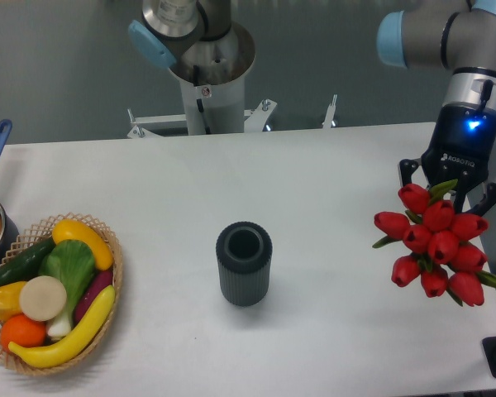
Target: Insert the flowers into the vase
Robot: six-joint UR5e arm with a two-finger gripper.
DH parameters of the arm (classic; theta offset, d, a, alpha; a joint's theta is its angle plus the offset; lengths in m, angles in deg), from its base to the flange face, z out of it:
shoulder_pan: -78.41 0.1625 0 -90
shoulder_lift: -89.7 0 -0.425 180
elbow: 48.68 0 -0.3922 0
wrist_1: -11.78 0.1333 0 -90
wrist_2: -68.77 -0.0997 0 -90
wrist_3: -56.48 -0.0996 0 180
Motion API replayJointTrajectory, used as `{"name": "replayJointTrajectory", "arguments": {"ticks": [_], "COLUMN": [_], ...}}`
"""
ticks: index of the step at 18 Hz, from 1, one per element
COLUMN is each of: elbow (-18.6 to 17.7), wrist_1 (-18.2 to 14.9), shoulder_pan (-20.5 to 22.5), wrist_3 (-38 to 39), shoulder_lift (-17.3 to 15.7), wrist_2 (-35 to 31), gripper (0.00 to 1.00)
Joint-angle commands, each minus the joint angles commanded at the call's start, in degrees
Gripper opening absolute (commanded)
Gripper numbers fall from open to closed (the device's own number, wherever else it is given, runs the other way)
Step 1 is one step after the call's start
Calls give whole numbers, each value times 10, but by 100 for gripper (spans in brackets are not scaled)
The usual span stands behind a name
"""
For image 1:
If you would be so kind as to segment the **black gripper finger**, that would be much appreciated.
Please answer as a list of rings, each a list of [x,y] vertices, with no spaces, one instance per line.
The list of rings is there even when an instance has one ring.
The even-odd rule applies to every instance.
[[[485,183],[484,187],[483,198],[474,207],[470,208],[467,213],[484,216],[496,204],[496,183]]]
[[[405,187],[413,182],[413,175],[421,167],[421,159],[402,159],[398,163],[398,176],[400,187]]]

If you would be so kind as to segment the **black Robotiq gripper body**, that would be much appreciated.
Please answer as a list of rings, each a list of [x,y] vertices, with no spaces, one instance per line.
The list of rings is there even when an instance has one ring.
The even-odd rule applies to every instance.
[[[483,183],[496,138],[496,112],[446,105],[439,113],[421,165],[431,186],[468,175],[467,189]]]

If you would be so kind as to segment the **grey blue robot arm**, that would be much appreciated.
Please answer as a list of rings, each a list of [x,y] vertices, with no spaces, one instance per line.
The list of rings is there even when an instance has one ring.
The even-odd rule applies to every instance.
[[[128,35],[151,64],[179,81],[190,134],[265,129],[275,105],[265,100],[244,109],[255,43],[232,20],[230,2],[145,1]],[[453,195],[459,213],[466,195],[483,185],[471,212],[486,214],[496,204],[496,182],[488,180],[496,137],[496,1],[425,1],[417,10],[390,13],[376,48],[386,65],[437,65],[452,73],[429,147],[399,163],[402,185],[422,170],[433,192]]]

